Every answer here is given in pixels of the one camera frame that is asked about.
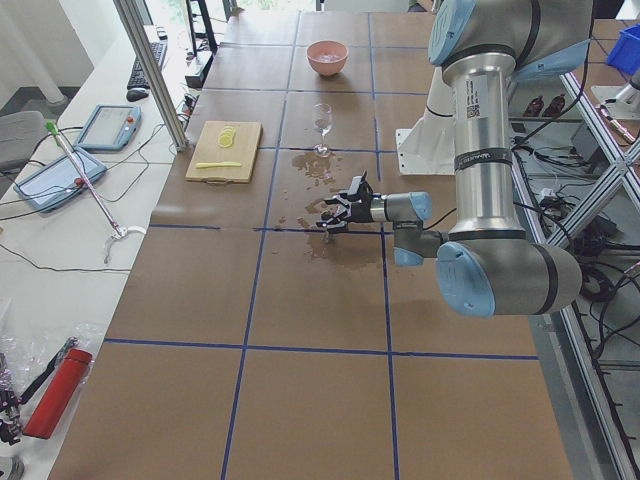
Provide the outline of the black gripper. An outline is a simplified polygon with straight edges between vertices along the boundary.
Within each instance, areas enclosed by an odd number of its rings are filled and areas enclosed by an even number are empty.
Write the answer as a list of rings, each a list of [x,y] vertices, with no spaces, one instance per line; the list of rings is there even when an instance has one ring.
[[[349,231],[352,223],[382,223],[385,221],[385,205],[382,195],[375,193],[367,181],[367,172],[354,176],[348,193],[340,191],[324,199],[326,205],[348,207],[348,211],[324,211],[316,226],[328,234],[341,234]]]

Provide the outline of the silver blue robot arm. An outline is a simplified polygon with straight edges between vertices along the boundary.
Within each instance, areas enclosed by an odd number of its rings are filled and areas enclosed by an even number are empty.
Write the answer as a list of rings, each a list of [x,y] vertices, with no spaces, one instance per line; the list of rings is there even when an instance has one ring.
[[[514,210],[507,86],[576,69],[588,52],[589,1],[446,1],[429,38],[435,84],[450,89],[458,219],[446,232],[424,228],[424,192],[375,193],[364,176],[328,199],[319,225],[389,222],[399,266],[436,262],[448,305],[462,315],[538,315],[578,296],[582,274],[562,248],[531,243]]]

